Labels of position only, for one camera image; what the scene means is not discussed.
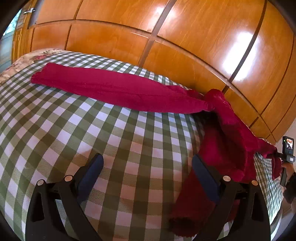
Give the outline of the person's right hand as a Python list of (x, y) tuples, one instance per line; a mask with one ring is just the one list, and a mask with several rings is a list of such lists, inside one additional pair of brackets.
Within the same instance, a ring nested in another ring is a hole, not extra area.
[(287, 173), (287, 181), (291, 178), (291, 176), (295, 173), (295, 169), (292, 163), (284, 162), (281, 164), (283, 168), (285, 168)]

